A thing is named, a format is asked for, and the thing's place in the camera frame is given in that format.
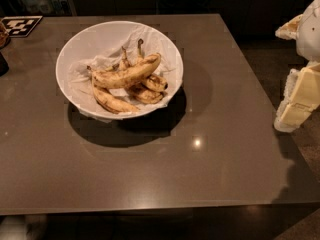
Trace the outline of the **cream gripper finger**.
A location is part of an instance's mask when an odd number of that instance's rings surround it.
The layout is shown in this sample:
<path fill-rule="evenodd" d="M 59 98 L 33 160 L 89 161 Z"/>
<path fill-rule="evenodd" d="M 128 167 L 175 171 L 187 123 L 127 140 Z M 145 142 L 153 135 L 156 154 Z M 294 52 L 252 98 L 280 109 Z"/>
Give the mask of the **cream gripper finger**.
<path fill-rule="evenodd" d="M 291 69 L 287 76 L 284 99 L 274 120 L 280 132 L 298 129 L 320 106 L 320 64 L 309 63 L 301 70 Z"/>

